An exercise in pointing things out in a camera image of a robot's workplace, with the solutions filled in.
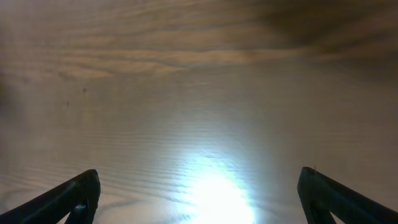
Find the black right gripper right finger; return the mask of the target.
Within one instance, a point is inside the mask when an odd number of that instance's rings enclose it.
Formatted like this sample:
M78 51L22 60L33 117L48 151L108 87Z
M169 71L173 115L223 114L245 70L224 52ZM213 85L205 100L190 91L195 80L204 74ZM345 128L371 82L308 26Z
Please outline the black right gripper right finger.
M303 167L297 184L307 222L397 224L397 212L367 198L310 167Z

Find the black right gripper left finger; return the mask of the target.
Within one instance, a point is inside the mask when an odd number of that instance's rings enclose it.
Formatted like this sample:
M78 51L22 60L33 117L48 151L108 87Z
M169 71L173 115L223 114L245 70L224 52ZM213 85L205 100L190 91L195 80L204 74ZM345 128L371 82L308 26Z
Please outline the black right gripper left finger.
M89 169L42 195L1 214L1 223L92 224L101 185L98 173Z

